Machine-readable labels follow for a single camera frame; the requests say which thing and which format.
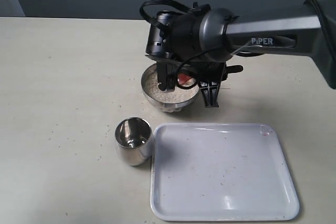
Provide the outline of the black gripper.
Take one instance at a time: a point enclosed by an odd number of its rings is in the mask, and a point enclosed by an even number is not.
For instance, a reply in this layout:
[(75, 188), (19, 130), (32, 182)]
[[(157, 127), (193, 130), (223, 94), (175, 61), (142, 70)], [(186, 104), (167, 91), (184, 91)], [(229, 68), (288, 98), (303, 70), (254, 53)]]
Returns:
[(170, 52), (168, 58), (160, 58), (146, 54), (156, 62), (158, 88), (162, 92), (173, 92), (177, 75), (184, 73), (199, 82), (206, 108), (218, 108), (220, 82), (227, 78), (227, 52), (224, 50), (207, 50), (183, 58)]

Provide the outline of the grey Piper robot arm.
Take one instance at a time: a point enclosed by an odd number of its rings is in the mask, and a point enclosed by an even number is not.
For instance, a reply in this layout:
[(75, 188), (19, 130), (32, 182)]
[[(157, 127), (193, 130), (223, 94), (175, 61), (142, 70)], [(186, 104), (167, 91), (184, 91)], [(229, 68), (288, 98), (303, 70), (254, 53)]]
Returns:
[(199, 87), (207, 108), (218, 106), (220, 84), (234, 55), (306, 56), (335, 88), (335, 0), (305, 0), (302, 5), (238, 16), (225, 8), (174, 0), (149, 0), (139, 9), (150, 24), (147, 56), (156, 62), (161, 91), (171, 92), (183, 73)]

